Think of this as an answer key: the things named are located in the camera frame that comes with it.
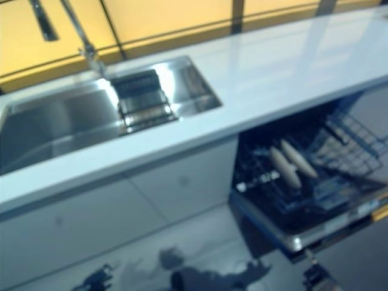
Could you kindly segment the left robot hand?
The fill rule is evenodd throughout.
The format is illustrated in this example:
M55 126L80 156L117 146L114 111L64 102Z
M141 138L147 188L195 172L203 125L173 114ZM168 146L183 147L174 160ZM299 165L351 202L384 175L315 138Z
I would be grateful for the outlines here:
M81 284L81 290L109 290L117 270L117 264L104 264L102 267L88 275Z

